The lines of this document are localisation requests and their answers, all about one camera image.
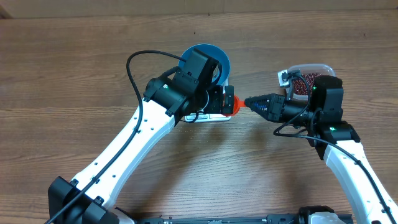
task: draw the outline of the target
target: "orange object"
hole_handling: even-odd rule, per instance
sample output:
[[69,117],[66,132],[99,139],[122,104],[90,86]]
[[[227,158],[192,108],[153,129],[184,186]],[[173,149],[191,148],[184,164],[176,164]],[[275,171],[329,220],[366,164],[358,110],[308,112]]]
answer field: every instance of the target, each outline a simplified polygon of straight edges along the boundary
[[247,107],[244,104],[243,100],[240,100],[236,95],[234,95],[234,111],[232,114],[224,114],[225,116],[234,116],[239,112],[239,109],[241,109],[242,107]]

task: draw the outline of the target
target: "clear plastic container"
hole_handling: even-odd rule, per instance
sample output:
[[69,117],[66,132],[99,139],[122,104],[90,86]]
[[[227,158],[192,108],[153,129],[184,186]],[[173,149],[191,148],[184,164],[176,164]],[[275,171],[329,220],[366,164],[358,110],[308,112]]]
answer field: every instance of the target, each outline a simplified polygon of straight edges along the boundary
[[[336,76],[335,71],[333,69],[325,64],[304,64],[304,65],[294,65],[291,66],[287,71],[290,72],[292,70],[300,70],[301,74],[307,74],[307,73],[318,73],[321,75],[331,75],[331,76]],[[293,93],[293,98],[296,100],[308,100],[307,95],[297,95]]]

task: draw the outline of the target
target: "wood grain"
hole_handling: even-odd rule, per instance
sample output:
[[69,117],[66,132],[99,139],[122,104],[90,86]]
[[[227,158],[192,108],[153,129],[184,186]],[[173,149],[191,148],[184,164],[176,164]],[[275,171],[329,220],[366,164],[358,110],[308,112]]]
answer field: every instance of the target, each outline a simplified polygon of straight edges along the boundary
[[[343,79],[344,119],[398,200],[398,11],[268,12],[0,21],[0,223],[43,223],[47,188],[71,179],[137,106],[128,56],[181,54],[197,43],[229,55],[240,98],[276,93],[276,72],[326,63]],[[142,55],[138,87],[177,62]],[[304,140],[272,135],[249,110],[230,122],[178,124],[147,155],[117,206],[140,216],[239,217],[305,205],[352,212],[332,172]]]
[[397,0],[0,0],[16,19],[224,12],[395,9]]

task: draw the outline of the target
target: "bowl of red beans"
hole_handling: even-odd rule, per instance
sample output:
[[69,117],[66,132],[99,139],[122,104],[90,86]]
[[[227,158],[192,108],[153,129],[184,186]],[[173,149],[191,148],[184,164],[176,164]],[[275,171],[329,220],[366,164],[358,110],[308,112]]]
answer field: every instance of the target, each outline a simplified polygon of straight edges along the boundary
[[[305,64],[305,65],[294,65],[287,71],[300,70],[301,75],[307,81],[310,92],[313,89],[314,80],[321,75],[336,76],[333,69],[325,64]],[[308,91],[303,80],[296,79],[293,81],[293,98],[296,100],[308,100]]]

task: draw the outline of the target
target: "blue bowl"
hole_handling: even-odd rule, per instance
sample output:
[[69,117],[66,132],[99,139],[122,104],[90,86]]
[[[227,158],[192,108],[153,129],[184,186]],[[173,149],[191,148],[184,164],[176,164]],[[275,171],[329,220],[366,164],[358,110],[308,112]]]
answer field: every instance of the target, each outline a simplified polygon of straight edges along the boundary
[[[181,58],[188,59],[189,55],[191,54],[192,50],[196,48],[203,53],[209,55],[210,57],[213,57],[217,59],[221,65],[223,66],[223,71],[220,77],[220,80],[218,80],[218,85],[222,85],[225,80],[229,77],[229,73],[231,71],[231,62],[229,61],[229,58],[227,54],[221,50],[219,47],[211,45],[211,44],[196,44],[190,48],[188,48],[184,53],[181,55]],[[178,63],[179,67],[183,67],[185,62],[180,61]]]

